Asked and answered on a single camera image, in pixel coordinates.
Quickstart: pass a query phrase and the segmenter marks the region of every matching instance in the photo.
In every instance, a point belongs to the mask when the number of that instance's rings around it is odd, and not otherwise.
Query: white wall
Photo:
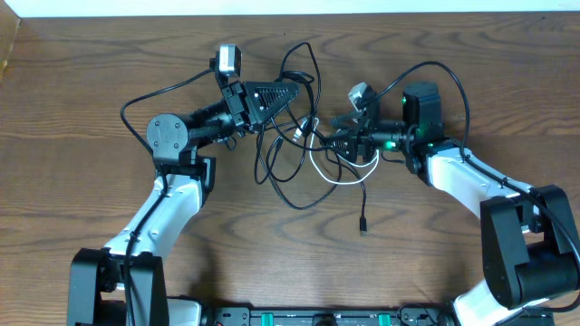
[[[20,17],[577,11],[580,0],[5,0]]]

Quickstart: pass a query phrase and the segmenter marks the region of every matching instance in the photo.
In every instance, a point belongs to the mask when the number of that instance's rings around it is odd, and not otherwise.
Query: wooden tabletop
[[[346,95],[356,83],[380,90],[415,63],[445,62],[469,96],[475,155],[515,179],[563,188],[578,219],[578,40],[580,14],[24,20],[0,86],[0,324],[64,323],[73,256],[120,232],[152,188],[151,160],[121,123],[120,106],[206,69],[221,43],[239,45],[244,80],[271,81],[286,51],[310,42],[324,131],[352,109]],[[314,71],[306,50],[287,67]],[[459,92],[437,68],[410,75],[385,97],[382,115],[401,117],[402,87],[415,81],[440,86],[447,132],[460,137]],[[157,113],[219,98],[208,77],[131,107],[129,119],[143,132]],[[293,108],[305,110],[304,95]],[[171,295],[383,306],[441,302],[483,277],[478,219],[404,166],[381,162],[366,182],[370,230],[360,237],[358,186],[295,211],[267,182],[255,184],[254,136],[233,152],[203,152],[217,157],[216,185],[165,265]],[[284,147],[275,172],[289,174],[299,156]],[[284,191],[304,205],[328,187],[306,163]],[[557,320],[573,325],[579,313]]]

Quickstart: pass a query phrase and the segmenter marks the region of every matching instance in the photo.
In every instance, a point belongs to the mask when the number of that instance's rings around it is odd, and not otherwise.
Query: green light
[[[387,150],[391,150],[397,147],[397,143],[394,141],[387,141],[387,143],[385,144],[385,147],[387,148]]]

